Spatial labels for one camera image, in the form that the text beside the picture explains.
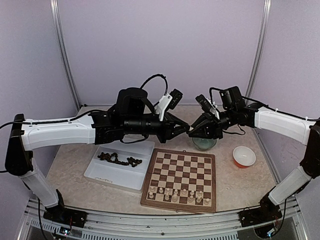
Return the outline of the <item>wooden chess board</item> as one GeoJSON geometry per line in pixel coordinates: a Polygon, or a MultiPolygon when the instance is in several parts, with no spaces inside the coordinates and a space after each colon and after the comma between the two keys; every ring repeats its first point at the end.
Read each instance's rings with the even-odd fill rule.
{"type": "Polygon", "coordinates": [[[177,151],[163,148],[153,150],[144,178],[140,204],[144,207],[179,212],[211,214],[217,210],[216,161],[213,154],[177,151]],[[169,200],[165,200],[165,189],[171,189],[169,200]],[[177,202],[172,202],[174,190],[178,190],[177,202]],[[181,195],[183,189],[187,195],[181,195]],[[193,202],[188,202],[190,191],[194,191],[193,202]],[[198,191],[203,191],[202,201],[196,203],[198,191]]]}

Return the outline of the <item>white plastic divided tray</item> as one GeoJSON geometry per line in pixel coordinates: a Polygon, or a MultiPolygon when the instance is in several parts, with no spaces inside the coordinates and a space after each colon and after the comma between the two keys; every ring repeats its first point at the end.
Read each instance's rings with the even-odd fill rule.
{"type": "Polygon", "coordinates": [[[129,144],[114,141],[100,145],[85,170],[84,177],[98,184],[141,193],[155,143],[148,140],[133,143],[134,139],[127,137],[124,141],[129,144]],[[96,177],[113,183],[95,180],[96,177]]]}

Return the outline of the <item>white knight piece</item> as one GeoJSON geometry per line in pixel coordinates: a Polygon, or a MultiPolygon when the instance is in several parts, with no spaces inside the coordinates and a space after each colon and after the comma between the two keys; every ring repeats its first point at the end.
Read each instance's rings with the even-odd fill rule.
{"type": "Polygon", "coordinates": [[[196,198],[196,203],[200,203],[201,201],[202,201],[202,197],[201,196],[196,198]]]}

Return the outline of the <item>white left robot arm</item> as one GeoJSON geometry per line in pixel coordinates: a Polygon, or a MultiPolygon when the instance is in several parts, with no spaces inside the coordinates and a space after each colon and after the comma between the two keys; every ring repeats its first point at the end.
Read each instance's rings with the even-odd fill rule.
{"type": "Polygon", "coordinates": [[[108,144],[125,135],[155,135],[165,143],[190,130],[186,122],[171,114],[182,96],[174,89],[153,105],[144,89],[129,87],[119,91],[116,103],[108,110],[94,109],[73,118],[46,120],[25,119],[17,114],[11,123],[5,169],[37,196],[45,208],[45,219],[81,228],[87,213],[65,207],[62,194],[37,167],[33,151],[67,144],[108,144]]]}

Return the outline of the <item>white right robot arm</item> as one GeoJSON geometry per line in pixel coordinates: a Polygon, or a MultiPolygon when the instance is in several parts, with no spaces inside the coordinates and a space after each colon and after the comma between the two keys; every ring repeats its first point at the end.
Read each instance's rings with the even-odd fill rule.
{"type": "Polygon", "coordinates": [[[239,125],[269,130],[306,146],[299,166],[260,200],[258,208],[239,212],[242,227],[280,219],[283,216],[280,204],[301,192],[320,175],[320,121],[285,113],[257,100],[247,105],[246,97],[242,96],[237,86],[221,89],[219,95],[223,111],[217,110],[202,94],[195,98],[203,113],[191,125],[189,137],[222,139],[229,127],[239,125]]]}

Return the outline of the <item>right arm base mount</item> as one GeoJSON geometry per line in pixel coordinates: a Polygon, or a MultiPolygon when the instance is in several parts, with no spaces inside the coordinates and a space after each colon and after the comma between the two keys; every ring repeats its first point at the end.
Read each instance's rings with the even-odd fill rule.
{"type": "Polygon", "coordinates": [[[283,217],[278,206],[274,208],[257,207],[253,209],[245,209],[238,213],[242,227],[249,227],[270,222],[283,217]]]}

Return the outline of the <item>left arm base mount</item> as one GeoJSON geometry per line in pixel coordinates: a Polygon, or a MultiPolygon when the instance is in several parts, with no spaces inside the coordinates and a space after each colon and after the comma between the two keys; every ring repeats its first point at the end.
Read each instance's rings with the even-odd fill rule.
{"type": "Polygon", "coordinates": [[[88,214],[85,211],[57,205],[46,208],[43,217],[46,220],[68,225],[70,227],[83,228],[86,223],[87,215],[88,214]]]}

